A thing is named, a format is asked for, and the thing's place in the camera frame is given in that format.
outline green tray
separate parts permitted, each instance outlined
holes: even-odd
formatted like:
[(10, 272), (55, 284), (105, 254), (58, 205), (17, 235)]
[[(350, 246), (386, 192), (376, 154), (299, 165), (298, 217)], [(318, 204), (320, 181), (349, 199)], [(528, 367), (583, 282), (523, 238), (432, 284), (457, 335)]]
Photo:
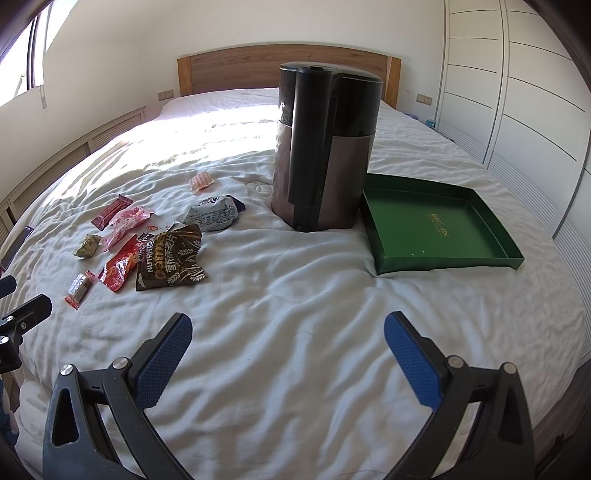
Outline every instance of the green tray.
[(499, 219), (466, 187), (368, 173), (361, 213), (378, 275), (450, 267), (517, 269), (524, 260)]

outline wooden bed frame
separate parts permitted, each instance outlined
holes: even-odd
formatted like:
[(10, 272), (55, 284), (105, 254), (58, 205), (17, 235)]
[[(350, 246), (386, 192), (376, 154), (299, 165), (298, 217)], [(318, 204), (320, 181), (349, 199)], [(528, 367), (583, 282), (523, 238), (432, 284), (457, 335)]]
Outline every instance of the wooden bed frame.
[(267, 44), (224, 48), (178, 59), (181, 96), (238, 88), (279, 87), (279, 65), (287, 61), (337, 63), (375, 73), (384, 80), (382, 100), (396, 108), (401, 60), (354, 48)]

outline blue gripper pad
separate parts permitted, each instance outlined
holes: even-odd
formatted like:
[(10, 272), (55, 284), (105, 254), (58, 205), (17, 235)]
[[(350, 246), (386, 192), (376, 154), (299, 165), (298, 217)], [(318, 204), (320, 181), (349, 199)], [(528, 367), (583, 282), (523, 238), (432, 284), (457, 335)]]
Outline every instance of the blue gripper pad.
[(137, 375), (134, 400), (140, 409), (144, 410), (158, 403), (192, 337), (191, 319), (182, 315)]
[(436, 410), (443, 399), (437, 371), (393, 313), (384, 321), (384, 336), (419, 403)]

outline power outlet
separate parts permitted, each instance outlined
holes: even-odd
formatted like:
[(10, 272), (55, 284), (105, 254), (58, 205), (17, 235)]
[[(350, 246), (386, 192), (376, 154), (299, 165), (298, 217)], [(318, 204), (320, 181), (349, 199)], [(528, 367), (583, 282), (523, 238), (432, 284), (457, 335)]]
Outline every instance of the power outlet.
[(427, 95), (421, 95), (420, 93), (418, 93), (417, 102), (424, 103), (425, 105), (431, 105), (433, 103), (433, 99), (431, 97), (428, 97)]
[(174, 91), (173, 90), (166, 90), (165, 92), (159, 92), (158, 93), (158, 101), (161, 100), (168, 100), (169, 98), (174, 97)]

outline wrinkled sheet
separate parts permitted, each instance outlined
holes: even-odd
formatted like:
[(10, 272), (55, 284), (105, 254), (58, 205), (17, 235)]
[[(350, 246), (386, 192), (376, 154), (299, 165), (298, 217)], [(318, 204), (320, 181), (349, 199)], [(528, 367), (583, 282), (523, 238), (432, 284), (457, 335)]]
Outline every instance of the wrinkled sheet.
[[(193, 341), (147, 414), (199, 479), (381, 479), (430, 414), (384, 341), (384, 317), (394, 310), (445, 355), (480, 367), (517, 364), (534, 425), (564, 393), (579, 360), (583, 304), (529, 210), (452, 142), (382, 104), (369, 170), (476, 189), (525, 262), (518, 271), (378, 277), (360, 221), (299, 233), (271, 211), (277, 95), (233, 90), (175, 99), (159, 118), (73, 168), (21, 218), (19, 227), (35, 231), (9, 269), (18, 291), (1, 311), (39, 293), (54, 303), (21, 347), (17, 451), (31, 469), (41, 469), (60, 366), (84, 371), (131, 356), (177, 311), (191, 317)], [(194, 196), (189, 180), (204, 169), (215, 183)], [(243, 201), (246, 211), (227, 230), (203, 235), (198, 260), (207, 280), (136, 292), (134, 277), (116, 294), (97, 284), (76, 311), (63, 301), (72, 279), (99, 272), (110, 255), (80, 261), (72, 252), (98, 233), (90, 221), (119, 193), (171, 220), (220, 194)], [(440, 469), (458, 456), (474, 413), (465, 415)], [(112, 417), (105, 419), (115, 432)], [(115, 445), (120, 450), (118, 436)], [(129, 452), (122, 460), (137, 471)]]

